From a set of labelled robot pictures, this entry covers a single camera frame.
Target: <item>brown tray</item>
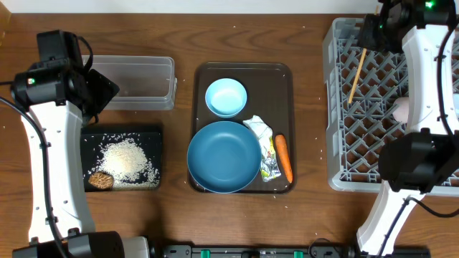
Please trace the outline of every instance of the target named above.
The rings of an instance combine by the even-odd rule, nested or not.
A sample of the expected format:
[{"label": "brown tray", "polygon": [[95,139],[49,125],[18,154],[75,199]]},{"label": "brown tray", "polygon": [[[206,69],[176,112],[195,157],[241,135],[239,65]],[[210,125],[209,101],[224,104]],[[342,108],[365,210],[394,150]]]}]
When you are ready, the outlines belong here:
[{"label": "brown tray", "polygon": [[[247,104],[235,117],[219,118],[206,105],[206,90],[215,80],[232,78],[241,82],[247,91]],[[239,194],[284,194],[296,184],[295,163],[295,125],[293,115],[292,74],[284,64],[275,63],[226,63],[209,62],[196,71],[194,81],[193,119],[191,120],[191,137],[204,126],[222,120],[242,124],[243,120],[258,115],[273,129],[273,137],[283,134],[288,144],[288,153],[293,170],[293,182],[288,183],[280,159],[278,165],[281,176],[269,182],[263,182],[261,174],[246,186]],[[191,177],[188,172],[189,185],[197,191],[208,192]]]}]

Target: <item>blue bowl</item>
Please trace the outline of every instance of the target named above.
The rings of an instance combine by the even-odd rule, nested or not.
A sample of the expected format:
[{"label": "blue bowl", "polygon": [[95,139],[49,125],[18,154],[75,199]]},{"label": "blue bowl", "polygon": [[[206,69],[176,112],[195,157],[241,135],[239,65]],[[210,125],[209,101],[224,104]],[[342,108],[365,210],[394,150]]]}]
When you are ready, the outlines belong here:
[{"label": "blue bowl", "polygon": [[206,91],[207,107],[221,118],[236,116],[247,103],[247,91],[233,79],[220,79],[213,82]]},{"label": "blue bowl", "polygon": [[261,148],[245,126],[216,122],[193,137],[187,163],[191,176],[200,186],[215,193],[232,193],[256,177],[261,165]]}]

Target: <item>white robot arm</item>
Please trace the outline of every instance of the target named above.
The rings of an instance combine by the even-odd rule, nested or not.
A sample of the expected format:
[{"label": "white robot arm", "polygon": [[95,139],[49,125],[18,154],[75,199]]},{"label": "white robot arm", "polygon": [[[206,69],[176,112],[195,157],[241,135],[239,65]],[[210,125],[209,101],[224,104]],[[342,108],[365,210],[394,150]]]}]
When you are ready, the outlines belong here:
[{"label": "white robot arm", "polygon": [[[85,66],[78,40],[90,50]],[[82,181],[81,127],[93,116],[97,121],[118,86],[90,69],[93,54],[83,38],[54,31],[38,34],[37,41],[42,61],[16,75],[16,105],[1,99],[22,115],[32,163],[29,246],[14,250],[13,258],[149,258],[144,237],[95,232]]]},{"label": "white robot arm", "polygon": [[[426,3],[418,2],[422,10],[427,12],[426,15],[429,15],[434,10],[431,10],[431,6]],[[416,147],[412,147],[419,141],[426,149],[440,149],[440,144],[434,143],[434,140],[430,143],[429,141],[426,142],[425,139],[419,140],[419,138],[416,138],[424,137],[422,132],[425,135],[432,136],[435,140],[437,138],[449,140],[450,135],[448,135],[448,131],[441,120],[440,105],[443,105],[445,109],[445,119],[450,129],[453,132],[459,130],[459,121],[456,118],[453,104],[451,73],[454,33],[448,34],[451,30],[448,16],[452,14],[450,10],[443,9],[443,7],[449,7],[451,10],[455,10],[454,1],[445,2],[445,6],[438,7],[438,13],[441,13],[444,17],[443,24],[437,21],[433,22],[433,24],[426,24],[426,20],[423,23],[417,23],[415,19],[419,19],[420,14],[416,14],[415,10],[418,8],[417,10],[419,11],[420,6],[416,4],[410,6],[410,4],[412,4],[411,1],[399,1],[399,6],[397,6],[392,4],[392,1],[386,1],[385,6],[383,6],[382,17],[378,23],[380,29],[385,26],[389,27],[385,32],[382,32],[386,34],[386,37],[387,34],[396,33],[396,30],[398,30],[398,34],[395,37],[398,37],[398,39],[395,39],[395,41],[399,41],[399,38],[402,37],[401,47],[407,60],[410,90],[407,132],[420,134],[408,135],[410,138],[405,143],[402,142],[402,139],[399,141],[402,142],[400,144],[390,143],[389,145],[392,144],[394,147],[385,147],[386,149],[382,151],[379,158],[379,172],[382,178],[388,181],[383,180],[381,190],[369,218],[357,232],[357,242],[362,253],[382,257],[392,254],[394,251],[395,239],[411,210],[416,205],[414,202],[408,203],[405,200],[409,197],[418,201],[422,200],[433,185],[442,182],[445,170],[448,169],[446,173],[451,174],[455,172],[456,168],[459,168],[457,164],[436,164],[431,161],[434,158],[438,159],[434,153],[429,154],[429,150],[417,153]],[[411,19],[406,18],[406,20],[401,21],[402,18],[400,17],[403,17],[403,15],[411,15]],[[406,24],[408,28],[401,28],[400,24]],[[448,35],[450,36],[445,44],[443,58],[438,59],[440,46],[442,46],[443,40]],[[439,102],[437,90],[437,62],[443,63],[440,75],[443,81],[441,85],[443,89],[443,104]],[[394,153],[394,148],[400,148],[401,151]],[[440,171],[439,174],[443,173],[443,175],[436,174],[440,169],[443,169],[443,171]]]}]

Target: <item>chopstick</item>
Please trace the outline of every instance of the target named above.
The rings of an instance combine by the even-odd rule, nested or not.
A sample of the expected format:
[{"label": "chopstick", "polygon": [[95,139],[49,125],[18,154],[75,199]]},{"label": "chopstick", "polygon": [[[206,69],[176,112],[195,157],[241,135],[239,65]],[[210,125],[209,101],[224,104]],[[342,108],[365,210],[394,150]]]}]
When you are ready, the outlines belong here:
[{"label": "chopstick", "polygon": [[[379,9],[379,6],[376,6],[376,11],[374,12],[374,15],[378,15],[378,9]],[[357,68],[356,77],[354,78],[354,83],[352,84],[351,94],[349,95],[349,99],[347,101],[348,104],[352,103],[352,98],[354,97],[354,93],[356,92],[357,82],[359,81],[359,78],[360,78],[361,67],[362,65],[364,65],[365,55],[366,55],[366,48],[364,48],[364,50],[361,52],[359,67]]]}]

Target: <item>white wall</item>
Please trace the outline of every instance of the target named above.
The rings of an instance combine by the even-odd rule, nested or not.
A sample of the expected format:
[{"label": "white wall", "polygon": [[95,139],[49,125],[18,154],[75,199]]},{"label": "white wall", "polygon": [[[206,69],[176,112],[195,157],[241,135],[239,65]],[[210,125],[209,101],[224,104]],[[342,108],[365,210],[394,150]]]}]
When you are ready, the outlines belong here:
[{"label": "white wall", "polygon": [[377,0],[0,0],[13,13],[361,14]]}]

